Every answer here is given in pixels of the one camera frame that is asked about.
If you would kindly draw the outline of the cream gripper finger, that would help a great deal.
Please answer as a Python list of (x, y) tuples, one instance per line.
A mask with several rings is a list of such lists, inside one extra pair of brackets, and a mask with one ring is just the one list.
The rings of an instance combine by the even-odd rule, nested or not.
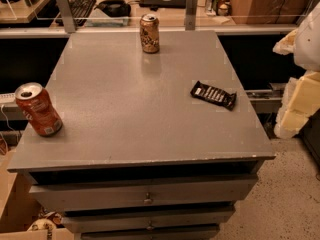
[(307, 71), (299, 79), (290, 78), (278, 110), (274, 133), (289, 139), (299, 133), (320, 109), (320, 73)]

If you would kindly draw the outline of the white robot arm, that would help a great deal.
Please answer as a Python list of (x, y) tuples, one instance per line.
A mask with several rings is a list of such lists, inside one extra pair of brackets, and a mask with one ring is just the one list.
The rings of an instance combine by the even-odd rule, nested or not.
[(298, 28), (276, 43), (273, 51), (292, 53), (294, 63), (305, 70), (299, 79), (289, 79), (276, 117), (275, 135), (289, 139), (320, 109), (320, 3)]

